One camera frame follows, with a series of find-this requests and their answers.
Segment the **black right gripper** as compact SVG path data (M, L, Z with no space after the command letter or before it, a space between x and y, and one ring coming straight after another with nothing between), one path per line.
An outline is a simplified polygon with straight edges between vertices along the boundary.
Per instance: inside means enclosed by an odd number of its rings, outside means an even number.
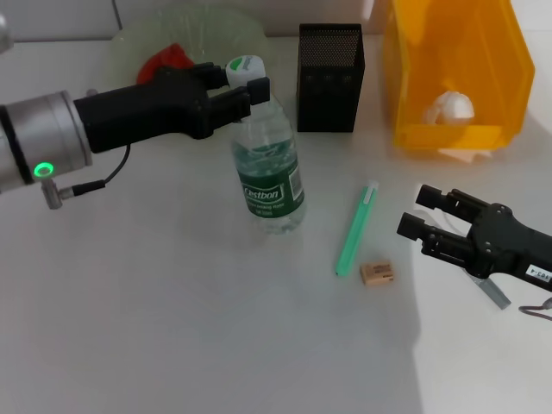
M414 242L420 240L423 254L450 264L467 264L467 271L480 279L504 273L532 285L551 284L551 237L520 223L510 208L489 205L457 189L443 194L430 185L422 185L416 203L473 221L466 238L405 212L397 233Z

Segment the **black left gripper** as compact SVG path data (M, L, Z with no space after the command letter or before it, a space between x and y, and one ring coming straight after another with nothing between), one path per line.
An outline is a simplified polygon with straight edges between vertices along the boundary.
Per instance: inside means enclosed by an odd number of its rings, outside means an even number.
M228 85L225 68L212 62L189 69L163 67L144 84L83 97L74 105L91 151L100 154L171 133L201 140L270 100L268 77L209 98L207 91Z

